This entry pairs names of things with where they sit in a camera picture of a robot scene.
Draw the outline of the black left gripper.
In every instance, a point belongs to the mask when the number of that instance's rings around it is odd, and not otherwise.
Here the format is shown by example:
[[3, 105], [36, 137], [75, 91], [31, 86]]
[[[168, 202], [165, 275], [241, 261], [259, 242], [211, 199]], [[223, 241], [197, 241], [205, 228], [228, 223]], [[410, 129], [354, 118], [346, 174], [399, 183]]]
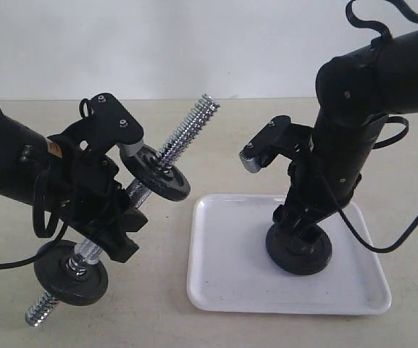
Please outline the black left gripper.
[[51, 237], [62, 220], [87, 239], [98, 239], [111, 260], [126, 263], [139, 250], [126, 233], [139, 232], [148, 218], [129, 207], [125, 190], [114, 179], [117, 173], [118, 166], [105, 156], [51, 154], [43, 169], [43, 210], [51, 213], [43, 236]]

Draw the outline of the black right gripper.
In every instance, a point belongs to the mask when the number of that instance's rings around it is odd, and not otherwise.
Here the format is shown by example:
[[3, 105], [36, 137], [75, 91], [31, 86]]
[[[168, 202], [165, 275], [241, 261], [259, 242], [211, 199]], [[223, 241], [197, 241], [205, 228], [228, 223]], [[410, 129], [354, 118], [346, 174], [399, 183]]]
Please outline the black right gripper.
[[293, 252], [311, 254], [321, 236], [318, 222], [343, 207], [343, 157], [334, 149], [295, 146], [290, 164], [290, 188], [273, 212], [273, 222], [293, 232]]

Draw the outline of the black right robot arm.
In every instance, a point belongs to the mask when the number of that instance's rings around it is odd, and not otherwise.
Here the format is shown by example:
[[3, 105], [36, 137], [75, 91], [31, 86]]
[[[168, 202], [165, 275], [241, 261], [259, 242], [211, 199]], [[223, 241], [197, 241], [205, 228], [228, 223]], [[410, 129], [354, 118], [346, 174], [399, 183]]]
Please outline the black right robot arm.
[[330, 250], [318, 222], [342, 212], [390, 120], [418, 113], [418, 30], [334, 57], [317, 74], [319, 114], [298, 144], [267, 241], [280, 256]]

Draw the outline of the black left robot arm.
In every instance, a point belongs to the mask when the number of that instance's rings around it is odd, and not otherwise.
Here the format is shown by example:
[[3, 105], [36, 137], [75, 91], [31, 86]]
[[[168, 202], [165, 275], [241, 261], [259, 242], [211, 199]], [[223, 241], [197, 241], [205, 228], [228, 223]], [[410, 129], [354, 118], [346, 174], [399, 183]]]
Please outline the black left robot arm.
[[53, 236], [63, 222], [124, 263], [138, 251], [129, 233], [147, 219], [116, 180], [119, 168], [108, 152], [136, 154], [144, 130], [109, 93], [82, 100], [80, 109], [79, 120], [43, 136], [0, 107], [0, 195], [31, 206], [37, 237]]

